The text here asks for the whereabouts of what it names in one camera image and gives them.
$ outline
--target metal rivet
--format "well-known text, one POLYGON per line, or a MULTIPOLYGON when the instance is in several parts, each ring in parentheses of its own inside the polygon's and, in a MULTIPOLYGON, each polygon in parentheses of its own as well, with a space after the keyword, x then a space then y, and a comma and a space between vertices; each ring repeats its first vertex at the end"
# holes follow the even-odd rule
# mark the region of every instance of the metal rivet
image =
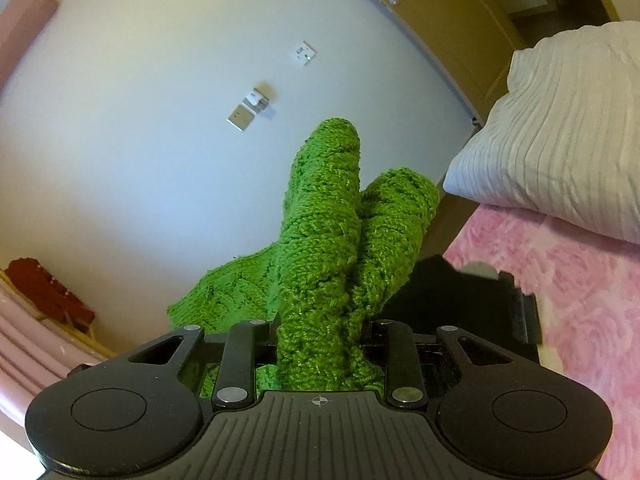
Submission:
POLYGON ((249 394, 246 390, 244 388, 239 388, 238 386, 228 386, 218 390, 216 393, 216 397, 222 402, 240 402, 241 400, 245 400, 248 396, 249 394))
POLYGON ((399 402, 418 402, 424 397, 418 388, 414 388, 412 386, 396 388, 391 396, 399 402))

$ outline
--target electrical outlet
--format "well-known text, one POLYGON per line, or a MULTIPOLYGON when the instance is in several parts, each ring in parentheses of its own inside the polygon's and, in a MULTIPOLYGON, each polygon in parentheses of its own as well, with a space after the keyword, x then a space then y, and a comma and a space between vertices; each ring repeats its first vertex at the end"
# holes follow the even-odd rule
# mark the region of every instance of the electrical outlet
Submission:
POLYGON ((306 66, 309 64, 313 58, 316 57, 316 51, 313 50, 308 44, 303 41, 300 43, 296 49, 291 53, 291 56, 298 60, 300 65, 306 66))
POLYGON ((238 105, 238 107, 233 111, 227 121, 229 121, 233 126, 235 126, 241 132, 244 132, 251 121, 254 120, 255 115, 245 108, 242 105, 238 105))

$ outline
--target pink bedding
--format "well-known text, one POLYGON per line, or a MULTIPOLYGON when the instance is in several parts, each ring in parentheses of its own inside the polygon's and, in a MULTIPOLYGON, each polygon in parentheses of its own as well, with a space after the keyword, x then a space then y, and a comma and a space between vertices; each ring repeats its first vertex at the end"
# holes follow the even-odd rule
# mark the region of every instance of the pink bedding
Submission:
POLYGON ((444 257, 484 261, 535 293, 545 344, 564 374, 609 406, 613 436, 598 471, 640 480, 640 246, 521 209, 480 206, 444 257))

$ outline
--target crosshair marking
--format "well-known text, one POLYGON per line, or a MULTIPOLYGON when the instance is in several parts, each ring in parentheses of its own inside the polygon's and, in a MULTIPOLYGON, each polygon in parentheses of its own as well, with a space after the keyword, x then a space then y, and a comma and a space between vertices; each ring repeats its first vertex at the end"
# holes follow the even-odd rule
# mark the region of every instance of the crosshair marking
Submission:
POLYGON ((317 397, 314 397, 313 399, 311 399, 310 402, 314 403, 318 408, 322 408, 326 403, 331 401, 326 397, 318 395, 317 397))

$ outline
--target red object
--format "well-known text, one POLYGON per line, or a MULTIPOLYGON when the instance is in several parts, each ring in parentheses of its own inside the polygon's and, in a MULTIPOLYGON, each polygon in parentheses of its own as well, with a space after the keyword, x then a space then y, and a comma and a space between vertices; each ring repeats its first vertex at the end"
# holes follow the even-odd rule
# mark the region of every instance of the red object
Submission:
POLYGON ((95 313, 84 306, 78 297, 49 274, 35 258, 20 258, 9 264, 6 275, 21 293, 29 298, 43 314, 60 323, 66 315, 74 326, 86 332, 95 313))

